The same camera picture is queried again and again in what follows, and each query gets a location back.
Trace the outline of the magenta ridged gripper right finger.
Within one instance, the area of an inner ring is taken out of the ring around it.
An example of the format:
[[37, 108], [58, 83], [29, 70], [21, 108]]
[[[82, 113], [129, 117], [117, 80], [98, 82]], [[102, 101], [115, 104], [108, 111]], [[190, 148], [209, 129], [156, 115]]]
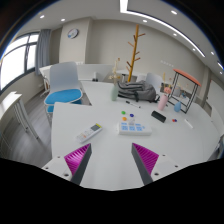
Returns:
[[151, 173], [159, 155], [136, 143], [132, 144], [131, 153], [137, 165], [143, 184], [148, 185], [152, 183], [153, 179], [151, 177]]

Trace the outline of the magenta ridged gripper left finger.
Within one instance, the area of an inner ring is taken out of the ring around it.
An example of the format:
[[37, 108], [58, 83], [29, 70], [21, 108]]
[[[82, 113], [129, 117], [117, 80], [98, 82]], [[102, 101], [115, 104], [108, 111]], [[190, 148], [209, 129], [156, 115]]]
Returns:
[[79, 185], [82, 181], [91, 154], [91, 145], [86, 144], [64, 157], [65, 162], [72, 173], [71, 181], [76, 185]]

